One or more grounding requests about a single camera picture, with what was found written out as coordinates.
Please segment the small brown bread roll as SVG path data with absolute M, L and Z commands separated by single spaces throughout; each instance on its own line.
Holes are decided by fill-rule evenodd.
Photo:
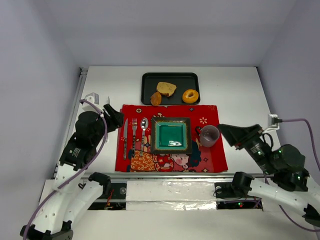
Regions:
M 152 106 L 159 106 L 162 102 L 162 95 L 157 91 L 150 97 Z

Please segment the toasted bread slice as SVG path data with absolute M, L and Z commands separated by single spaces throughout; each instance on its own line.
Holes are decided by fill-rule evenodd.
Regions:
M 159 82 L 156 86 L 156 90 L 163 96 L 172 96 L 177 89 L 177 86 L 169 82 Z

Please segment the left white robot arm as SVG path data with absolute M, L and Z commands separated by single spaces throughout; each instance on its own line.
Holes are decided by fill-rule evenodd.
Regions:
M 123 126 L 124 114 L 108 103 L 103 108 L 84 99 L 80 103 L 93 110 L 79 115 L 58 161 L 51 192 L 20 231 L 24 240 L 71 240 L 74 227 L 94 201 L 112 194 L 108 175 L 94 172 L 86 183 L 80 181 L 102 151 L 108 133 Z

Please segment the glazed orange donut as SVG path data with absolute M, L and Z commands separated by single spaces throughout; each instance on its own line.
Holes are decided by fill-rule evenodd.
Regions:
M 182 95 L 182 101 L 186 104 L 193 104 L 198 99 L 199 99 L 199 93 L 194 89 L 188 89 Z

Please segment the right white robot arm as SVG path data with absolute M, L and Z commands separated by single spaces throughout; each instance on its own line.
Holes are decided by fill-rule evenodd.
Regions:
M 296 147 L 285 144 L 273 150 L 273 145 L 265 141 L 267 133 L 258 124 L 248 127 L 219 124 L 217 128 L 230 146 L 237 150 L 245 149 L 275 185 L 238 171 L 231 182 L 215 185 L 216 198 L 258 197 L 270 200 L 290 208 L 307 223 L 319 227 L 320 186 L 305 169 L 305 156 Z

